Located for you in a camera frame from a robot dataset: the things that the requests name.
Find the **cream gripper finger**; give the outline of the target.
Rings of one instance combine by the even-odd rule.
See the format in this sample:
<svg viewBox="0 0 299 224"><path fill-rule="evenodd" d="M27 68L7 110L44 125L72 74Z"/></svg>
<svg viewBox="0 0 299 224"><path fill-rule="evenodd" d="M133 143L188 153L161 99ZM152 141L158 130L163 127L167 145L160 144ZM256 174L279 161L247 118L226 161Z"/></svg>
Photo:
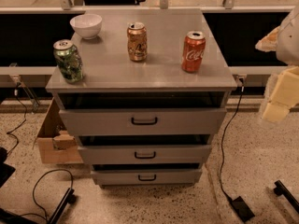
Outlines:
<svg viewBox="0 0 299 224"><path fill-rule="evenodd" d="M272 123L281 122L290 110L299 104L299 67L288 68L278 75L270 94L262 119Z"/></svg>

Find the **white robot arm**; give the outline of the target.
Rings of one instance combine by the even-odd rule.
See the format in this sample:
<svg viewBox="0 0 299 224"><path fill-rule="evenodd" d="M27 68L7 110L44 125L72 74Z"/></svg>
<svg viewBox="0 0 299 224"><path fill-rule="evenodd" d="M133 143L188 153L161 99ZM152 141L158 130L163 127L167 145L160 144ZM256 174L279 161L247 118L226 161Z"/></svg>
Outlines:
<svg viewBox="0 0 299 224"><path fill-rule="evenodd" d="M262 104L261 118L279 123L299 104L299 5L281 22L280 26L259 40L259 51L274 51L277 59L288 65L278 75L268 79L268 93Z"/></svg>

